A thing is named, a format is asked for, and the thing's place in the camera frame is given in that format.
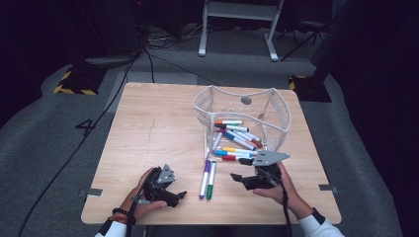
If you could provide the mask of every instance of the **blue marker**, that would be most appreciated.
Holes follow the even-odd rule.
[[[223,135],[225,137],[227,137],[228,139],[233,140],[233,141],[239,143],[240,145],[246,147],[247,149],[256,150],[256,147],[255,146],[252,146],[252,145],[246,143],[245,141],[240,140],[239,138],[237,138],[237,137],[235,137],[235,136],[233,136],[233,135],[231,135],[231,134],[229,134],[227,132],[223,133]]]
[[[217,156],[225,156],[225,155],[230,155],[230,156],[237,156],[237,157],[242,157],[242,158],[250,158],[251,154],[247,153],[239,153],[239,152],[229,152],[229,151],[224,151],[224,150],[214,150],[213,152],[215,155]]]
[[[215,150],[215,149],[216,149],[216,147],[217,147],[217,146],[218,146],[218,144],[219,144],[219,141],[221,140],[222,134],[223,134],[224,132],[225,132],[225,129],[224,129],[224,128],[221,128],[221,129],[219,130],[219,132],[218,132],[218,136],[216,137],[215,142],[213,143],[212,150]]]

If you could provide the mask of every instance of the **cable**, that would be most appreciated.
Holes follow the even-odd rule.
[[[129,72],[130,68],[132,67],[133,63],[136,61],[136,59],[138,58],[138,54],[136,55],[135,59],[126,67],[126,71],[125,71],[125,76],[124,79],[126,79],[127,77],[127,73]],[[104,116],[104,114],[108,111],[109,107],[111,106],[111,104],[114,102],[114,100],[117,98],[118,93],[121,90],[121,87],[124,84],[125,80],[122,80],[122,83],[120,85],[120,87],[118,88],[117,93],[114,95],[114,97],[112,98],[111,102],[108,104],[108,106],[104,109],[104,111],[99,115],[99,117],[96,119],[96,121],[94,122],[92,127],[95,127],[98,122],[102,119],[102,117]],[[22,233],[24,232],[25,226],[28,223],[29,218],[31,217],[31,214],[34,212],[35,207],[37,207],[38,203],[40,202],[40,200],[42,199],[43,195],[46,193],[46,191],[50,188],[50,186],[53,184],[53,182],[56,180],[56,178],[61,174],[62,170],[64,170],[64,168],[68,165],[68,163],[70,163],[70,161],[73,159],[73,157],[76,155],[76,153],[78,152],[78,150],[80,149],[80,147],[83,145],[83,143],[86,141],[87,137],[89,137],[90,133],[92,132],[93,129],[87,129],[87,133],[84,135],[83,139],[80,141],[80,143],[77,145],[77,147],[74,149],[74,151],[71,153],[71,155],[68,157],[68,159],[65,161],[65,163],[61,166],[61,168],[58,170],[58,172],[56,172],[56,174],[53,176],[53,178],[49,181],[49,183],[46,185],[46,187],[43,189],[43,191],[41,192],[41,194],[38,196],[37,200],[35,201],[35,203],[32,205],[30,211],[28,212],[27,216],[25,217],[24,222],[21,225],[21,229],[19,230],[19,234],[18,237],[22,236]]]
[[[150,53],[147,51],[147,49],[144,49],[145,50],[145,52],[147,53],[147,55],[148,55],[148,60],[150,60],[150,67],[151,67],[151,80],[153,81],[153,83],[156,83],[155,81],[154,81],[154,66],[153,66],[153,60],[151,60],[151,55],[150,55]]]
[[[139,187],[139,190],[136,193],[136,196],[133,197],[133,198],[141,198],[141,192],[144,189],[144,184],[150,178],[151,174],[153,174],[152,171],[150,173],[148,173],[148,175],[145,178],[144,182],[142,182],[141,186]],[[131,234],[132,220],[134,218],[133,214],[135,213],[136,205],[137,205],[137,202],[136,201],[133,201],[131,203],[130,208],[129,208],[128,221],[126,222],[126,237],[130,237],[130,234]]]
[[[89,62],[89,61],[88,62],[94,65],[96,68],[116,68],[116,67],[129,64],[134,58],[135,56],[130,56],[129,59],[125,59],[121,61],[104,62],[104,63],[95,63],[95,62]]]
[[[197,38],[197,37],[200,37],[202,35],[202,33],[198,33],[198,34],[195,34],[195,35],[192,36],[192,33],[196,32],[202,26],[203,26],[203,24],[200,24],[199,26],[192,29],[190,32],[185,32],[184,34],[182,34],[182,37],[181,37],[180,41],[175,41],[175,39],[173,37],[165,36],[161,32],[153,32],[153,33],[151,33],[151,35],[161,35],[161,36],[160,37],[149,36],[147,41],[146,41],[146,46],[150,49],[163,49],[163,48],[172,47],[179,42],[189,41],[193,38]],[[153,41],[161,41],[161,40],[164,40],[163,45],[152,44]]]
[[[286,187],[283,183],[283,181],[280,181],[280,185],[283,188],[283,209],[284,209],[284,216],[286,217],[286,221],[287,221],[287,230],[288,230],[288,234],[289,237],[293,236],[293,227],[291,226],[291,220],[290,220],[290,215],[288,213],[288,193],[286,190]]]
[[[179,65],[176,65],[176,64],[174,64],[174,63],[171,63],[171,62],[169,62],[168,60],[166,60],[166,59],[164,59],[164,58],[161,58],[161,57],[155,56],[155,55],[153,55],[153,54],[150,54],[150,56],[155,57],[155,58],[157,58],[157,59],[160,59],[160,60],[162,60],[162,61],[165,61],[166,63],[168,63],[168,64],[170,64],[170,65],[172,65],[172,66],[179,67],[179,68],[181,68],[182,70],[185,70],[185,71],[187,71],[187,72],[190,72],[190,73],[192,73],[192,74],[195,74],[195,75],[197,75],[197,76],[199,76],[199,77],[201,77],[201,78],[204,78],[204,79],[206,79],[206,80],[208,80],[208,81],[212,82],[212,83],[213,83],[214,85],[216,85],[216,86],[220,86],[218,83],[216,83],[216,82],[214,82],[214,81],[210,80],[209,78],[207,78],[207,77],[205,77],[205,76],[201,76],[201,75],[200,75],[200,74],[198,74],[198,73],[195,73],[195,72],[193,72],[193,71],[191,71],[191,70],[188,70],[188,69],[186,69],[186,68],[184,68],[184,67],[181,67],[181,66],[179,66]]]
[[[84,18],[86,19],[87,23],[89,24],[90,28],[92,29],[93,33],[95,34],[96,38],[101,42],[101,44],[109,51],[117,54],[117,55],[127,55],[127,54],[138,54],[140,53],[141,49],[142,49],[142,45],[140,44],[139,48],[136,49],[134,52],[132,53],[123,53],[123,52],[119,52],[113,48],[111,48],[110,46],[108,46],[103,40],[102,38],[99,36],[98,32],[95,30],[95,28],[93,27],[92,21],[90,21],[89,17],[87,16],[86,12],[84,11],[83,7],[80,5],[79,0],[75,0],[77,3],[77,6],[79,7],[81,13],[83,14]]]

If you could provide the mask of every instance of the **green marker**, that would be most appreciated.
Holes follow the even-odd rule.
[[[209,185],[207,188],[207,199],[212,197],[212,189],[213,189],[213,177],[215,175],[215,166],[216,162],[212,161],[210,166],[210,173],[209,173]]]

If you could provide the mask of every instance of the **person's arm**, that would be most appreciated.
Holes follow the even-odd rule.
[[[139,188],[141,187],[142,183],[147,178],[148,174],[152,171],[153,168],[148,169],[139,180],[137,186],[132,189],[132,191],[126,196],[126,199],[120,205],[119,208],[116,209],[112,216],[110,216],[107,221],[102,225],[99,233],[95,235],[95,237],[125,237],[126,236],[126,222],[127,222],[127,213],[131,207],[132,201],[131,198],[135,197],[138,193]],[[150,204],[146,205],[137,205],[133,216],[135,217],[136,221],[143,217],[146,213],[151,210],[160,209],[166,207],[167,203],[164,200],[153,201]]]
[[[279,162],[278,166],[281,169],[283,183],[289,196],[288,209],[295,215],[305,236],[344,236],[328,219],[299,196],[284,165]],[[283,204],[284,194],[281,186],[269,190],[255,189],[253,194],[272,198],[277,203]]]

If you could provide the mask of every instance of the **white sleeve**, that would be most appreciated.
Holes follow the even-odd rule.
[[[323,223],[319,223],[313,215],[299,220],[298,224],[306,237],[344,236],[328,219],[324,219]]]
[[[126,236],[126,225],[117,221],[112,221],[109,228],[103,226],[99,233],[95,237],[125,237]]]

